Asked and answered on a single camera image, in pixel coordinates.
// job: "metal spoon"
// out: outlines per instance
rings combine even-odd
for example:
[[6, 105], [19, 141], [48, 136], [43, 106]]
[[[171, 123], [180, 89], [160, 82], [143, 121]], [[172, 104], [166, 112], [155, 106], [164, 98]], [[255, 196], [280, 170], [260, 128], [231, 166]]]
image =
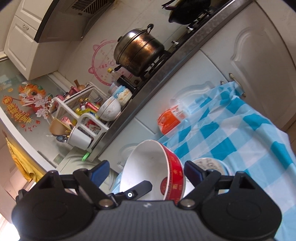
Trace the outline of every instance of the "metal spoon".
[[68, 141], [68, 138], [69, 136], [67, 135], [60, 135], [60, 136], [57, 136], [56, 139], [58, 142], [62, 142], [62, 143], [65, 143]]

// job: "spice rack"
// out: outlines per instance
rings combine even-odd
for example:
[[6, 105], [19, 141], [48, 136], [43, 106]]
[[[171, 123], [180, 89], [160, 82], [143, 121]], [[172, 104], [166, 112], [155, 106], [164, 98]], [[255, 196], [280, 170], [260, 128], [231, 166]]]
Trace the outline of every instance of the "spice rack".
[[[87, 83], [86, 88], [84, 90], [72, 95], [70, 98], [66, 100], [61, 100], [58, 97], [54, 97], [51, 100], [49, 108], [49, 112], [52, 113], [52, 115], [59, 120], [64, 116], [70, 116], [77, 120], [77, 124], [75, 127], [84, 132], [92, 139], [92, 142], [87, 148], [88, 152], [92, 151], [94, 146], [98, 143], [99, 139], [109, 129], [110, 123], [103, 123], [90, 113], [83, 113], [81, 116], [79, 116], [73, 111], [73, 109], [78, 107], [80, 99], [96, 99], [97, 97], [102, 97], [103, 99], [108, 98], [108, 96], [104, 94], [98, 87], [96, 87], [93, 83], [89, 82]], [[54, 110], [55, 103], [58, 104], [57, 110]], [[100, 128], [100, 131], [96, 134], [91, 129], [89, 129], [85, 125], [85, 119], [92, 120]]]

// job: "yellow cloth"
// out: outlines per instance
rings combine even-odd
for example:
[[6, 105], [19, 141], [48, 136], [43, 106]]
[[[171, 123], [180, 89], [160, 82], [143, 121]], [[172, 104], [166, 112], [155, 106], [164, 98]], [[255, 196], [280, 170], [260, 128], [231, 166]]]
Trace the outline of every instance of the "yellow cloth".
[[32, 179], [38, 182], [44, 174], [34, 167], [6, 138], [7, 146], [11, 157], [14, 160], [17, 168], [20, 170], [24, 178], [30, 182]]

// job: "range hood vent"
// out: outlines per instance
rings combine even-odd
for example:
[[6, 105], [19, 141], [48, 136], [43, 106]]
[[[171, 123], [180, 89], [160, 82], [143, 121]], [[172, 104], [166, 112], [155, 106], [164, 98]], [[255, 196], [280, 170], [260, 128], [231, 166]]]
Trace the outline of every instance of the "range hood vent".
[[109, 5], [109, 0], [76, 0], [66, 12], [91, 17]]

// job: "cabinet handle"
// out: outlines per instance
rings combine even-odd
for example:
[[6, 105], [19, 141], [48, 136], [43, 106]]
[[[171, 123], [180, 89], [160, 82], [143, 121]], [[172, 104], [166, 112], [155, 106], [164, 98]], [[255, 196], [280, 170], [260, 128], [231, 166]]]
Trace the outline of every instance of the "cabinet handle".
[[27, 27], [27, 26], [24, 25], [24, 24], [22, 25], [22, 27], [25, 28], [25, 29], [27, 29], [27, 30], [29, 30], [29, 27]]
[[242, 87], [242, 85], [240, 84], [240, 82], [237, 81], [237, 79], [234, 77], [234, 75], [232, 73], [229, 73], [229, 78], [231, 78], [233, 81], [235, 81], [239, 86], [240, 88], [242, 89], [243, 93], [242, 93], [242, 96], [243, 97], [246, 97], [246, 93]]

